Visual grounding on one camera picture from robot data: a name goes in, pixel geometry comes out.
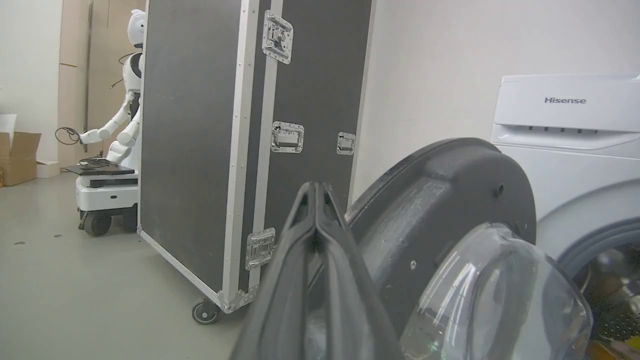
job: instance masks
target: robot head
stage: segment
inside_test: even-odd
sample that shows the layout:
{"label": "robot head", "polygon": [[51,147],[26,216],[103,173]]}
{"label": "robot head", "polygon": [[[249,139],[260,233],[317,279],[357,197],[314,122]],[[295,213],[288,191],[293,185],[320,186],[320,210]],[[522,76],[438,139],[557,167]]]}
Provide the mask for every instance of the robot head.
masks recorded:
{"label": "robot head", "polygon": [[129,19],[129,41],[131,45],[142,48],[145,39],[145,28],[147,27],[147,14],[142,10],[131,10],[131,18]]}

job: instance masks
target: white wall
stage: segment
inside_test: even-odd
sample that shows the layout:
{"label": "white wall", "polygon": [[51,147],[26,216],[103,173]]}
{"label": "white wall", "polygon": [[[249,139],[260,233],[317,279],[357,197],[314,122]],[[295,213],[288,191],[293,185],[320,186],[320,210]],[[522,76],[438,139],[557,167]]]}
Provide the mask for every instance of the white wall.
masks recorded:
{"label": "white wall", "polygon": [[490,135],[500,79],[640,72],[637,0],[377,0],[354,199],[411,152]]}
{"label": "white wall", "polygon": [[62,0],[0,1],[0,113],[42,133],[38,158],[56,160]]}

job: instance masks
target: caster wheel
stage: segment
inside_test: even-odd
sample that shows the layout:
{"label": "caster wheel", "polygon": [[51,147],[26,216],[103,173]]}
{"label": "caster wheel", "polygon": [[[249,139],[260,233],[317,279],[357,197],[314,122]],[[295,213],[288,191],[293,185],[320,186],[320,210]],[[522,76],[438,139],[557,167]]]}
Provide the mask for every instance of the caster wheel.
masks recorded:
{"label": "caster wheel", "polygon": [[213,304],[209,299],[199,302],[193,306],[191,317],[200,325],[210,325],[216,323],[222,317],[222,310]]}
{"label": "caster wheel", "polygon": [[91,236],[102,236],[111,227],[111,216],[102,211],[89,211],[84,218],[84,231]]}

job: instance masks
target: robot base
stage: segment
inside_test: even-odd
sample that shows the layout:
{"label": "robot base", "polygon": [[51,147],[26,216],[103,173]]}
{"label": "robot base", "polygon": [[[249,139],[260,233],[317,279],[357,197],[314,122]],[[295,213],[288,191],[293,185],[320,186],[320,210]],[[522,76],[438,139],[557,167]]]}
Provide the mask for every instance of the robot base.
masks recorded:
{"label": "robot base", "polygon": [[[102,181],[96,187],[96,181]],[[122,215],[125,231],[138,227],[138,176],[80,176],[76,181],[76,198],[80,212],[78,229],[102,236],[111,227],[111,217]]]}

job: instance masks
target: door glass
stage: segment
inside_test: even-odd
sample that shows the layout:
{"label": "door glass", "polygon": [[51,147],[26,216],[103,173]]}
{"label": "door glass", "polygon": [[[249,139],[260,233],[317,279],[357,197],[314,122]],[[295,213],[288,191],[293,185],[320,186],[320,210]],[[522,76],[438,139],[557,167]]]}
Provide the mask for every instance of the door glass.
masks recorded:
{"label": "door glass", "polygon": [[407,359],[582,359],[592,318],[556,262],[502,224],[462,239],[401,338]]}

